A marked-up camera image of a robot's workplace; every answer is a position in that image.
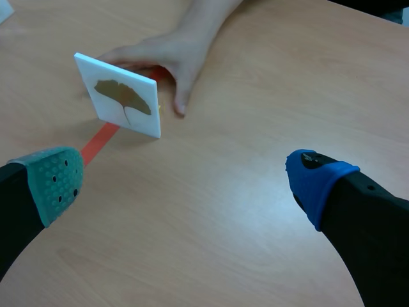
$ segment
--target white card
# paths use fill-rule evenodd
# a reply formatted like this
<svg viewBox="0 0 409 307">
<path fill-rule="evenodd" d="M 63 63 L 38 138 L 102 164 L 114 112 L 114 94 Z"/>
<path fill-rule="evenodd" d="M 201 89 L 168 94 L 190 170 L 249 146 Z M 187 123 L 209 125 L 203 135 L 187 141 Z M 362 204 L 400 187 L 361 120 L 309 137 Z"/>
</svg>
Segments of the white card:
<svg viewBox="0 0 409 307">
<path fill-rule="evenodd" d="M 80 53 L 74 58 L 99 119 L 160 138 L 156 81 Z"/>
<path fill-rule="evenodd" d="M 6 0 L 0 0 L 0 24 L 14 13 L 12 6 Z"/>
</svg>

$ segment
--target hand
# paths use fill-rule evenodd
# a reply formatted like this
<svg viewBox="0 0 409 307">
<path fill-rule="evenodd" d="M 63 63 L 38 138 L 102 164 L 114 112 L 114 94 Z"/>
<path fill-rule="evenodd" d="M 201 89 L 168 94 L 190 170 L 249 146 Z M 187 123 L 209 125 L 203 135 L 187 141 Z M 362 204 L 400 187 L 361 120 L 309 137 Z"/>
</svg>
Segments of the hand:
<svg viewBox="0 0 409 307">
<path fill-rule="evenodd" d="M 144 69 L 154 66 L 166 68 L 176 80 L 173 109 L 185 116 L 194 83 L 205 62 L 210 42 L 186 32 L 148 38 L 136 45 L 115 48 L 99 57 L 101 61 L 122 67 Z"/>
</svg>

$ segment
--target table surface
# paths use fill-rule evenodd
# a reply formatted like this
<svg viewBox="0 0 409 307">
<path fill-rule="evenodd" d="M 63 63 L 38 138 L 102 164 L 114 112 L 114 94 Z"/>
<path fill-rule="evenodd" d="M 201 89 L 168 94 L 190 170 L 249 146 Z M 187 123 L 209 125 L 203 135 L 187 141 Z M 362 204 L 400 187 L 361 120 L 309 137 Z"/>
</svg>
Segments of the table surface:
<svg viewBox="0 0 409 307">
<path fill-rule="evenodd" d="M 1 161 L 82 148 L 103 125 L 75 52 L 171 29 L 186 0 L 14 0 L 0 26 Z M 0 284 L 2 306 L 362 306 L 291 197 L 299 148 L 409 197 L 408 29 L 324 0 L 248 1 L 220 32 L 186 119 L 121 129 L 77 201 Z M 172 88 L 159 84 L 169 105 Z"/>
</svg>

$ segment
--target finger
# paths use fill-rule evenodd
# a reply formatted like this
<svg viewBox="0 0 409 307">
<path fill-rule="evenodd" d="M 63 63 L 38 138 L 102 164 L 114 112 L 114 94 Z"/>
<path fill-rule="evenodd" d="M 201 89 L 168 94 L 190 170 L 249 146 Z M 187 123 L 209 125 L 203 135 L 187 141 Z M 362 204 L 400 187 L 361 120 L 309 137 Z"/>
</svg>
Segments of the finger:
<svg viewBox="0 0 409 307">
<path fill-rule="evenodd" d="M 194 80 L 188 76 L 176 80 L 176 96 L 173 101 L 173 109 L 176 114 L 185 116 L 186 106 L 189 102 Z"/>
<path fill-rule="evenodd" d="M 146 44 L 115 48 L 98 58 L 111 64 L 143 62 L 145 65 L 157 65 L 157 51 Z"/>
</svg>

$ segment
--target red strip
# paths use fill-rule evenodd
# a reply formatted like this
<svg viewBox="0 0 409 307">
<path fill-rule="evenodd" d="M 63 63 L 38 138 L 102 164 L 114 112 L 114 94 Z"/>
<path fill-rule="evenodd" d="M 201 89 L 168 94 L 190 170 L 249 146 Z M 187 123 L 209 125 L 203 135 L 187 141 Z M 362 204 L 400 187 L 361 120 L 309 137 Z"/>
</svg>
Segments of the red strip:
<svg viewBox="0 0 409 307">
<path fill-rule="evenodd" d="M 167 73 L 167 70 L 163 67 L 157 67 L 148 77 L 150 79 L 159 82 Z M 82 158 L 84 159 L 84 166 L 87 166 L 101 151 L 101 149 L 108 143 L 108 141 L 115 135 L 120 129 L 113 123 L 106 123 L 102 128 L 94 135 L 91 141 L 81 150 Z"/>
</svg>

